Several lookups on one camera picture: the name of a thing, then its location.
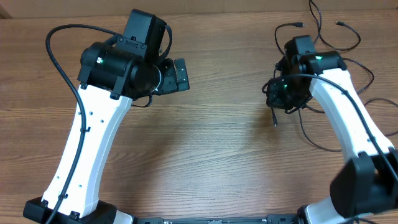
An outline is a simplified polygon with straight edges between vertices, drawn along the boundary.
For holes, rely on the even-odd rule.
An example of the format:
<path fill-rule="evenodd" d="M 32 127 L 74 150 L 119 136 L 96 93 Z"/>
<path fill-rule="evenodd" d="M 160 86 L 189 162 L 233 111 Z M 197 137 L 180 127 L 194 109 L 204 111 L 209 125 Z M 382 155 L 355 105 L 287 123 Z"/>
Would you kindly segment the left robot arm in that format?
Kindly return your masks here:
<path fill-rule="evenodd" d="M 37 223 L 134 223 L 135 218 L 99 199 L 104 167 L 121 121 L 139 98 L 190 88 L 185 61 L 162 49 L 170 26 L 134 9 L 122 34 L 86 48 L 80 59 L 75 117 L 57 171 L 23 215 Z"/>

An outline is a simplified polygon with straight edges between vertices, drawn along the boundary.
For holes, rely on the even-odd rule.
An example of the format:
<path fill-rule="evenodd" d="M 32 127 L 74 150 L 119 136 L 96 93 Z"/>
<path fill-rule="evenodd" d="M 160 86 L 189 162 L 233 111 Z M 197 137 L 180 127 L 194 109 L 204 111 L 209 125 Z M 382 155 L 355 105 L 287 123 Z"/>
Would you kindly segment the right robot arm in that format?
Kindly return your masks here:
<path fill-rule="evenodd" d="M 280 76 L 262 87 L 267 106 L 292 113 L 316 99 L 345 160 L 329 196 L 301 208 L 297 223 L 353 223 L 396 209 L 397 149 L 366 111 L 343 58 L 337 51 L 317 52 L 308 35 L 294 37 L 284 49 Z"/>

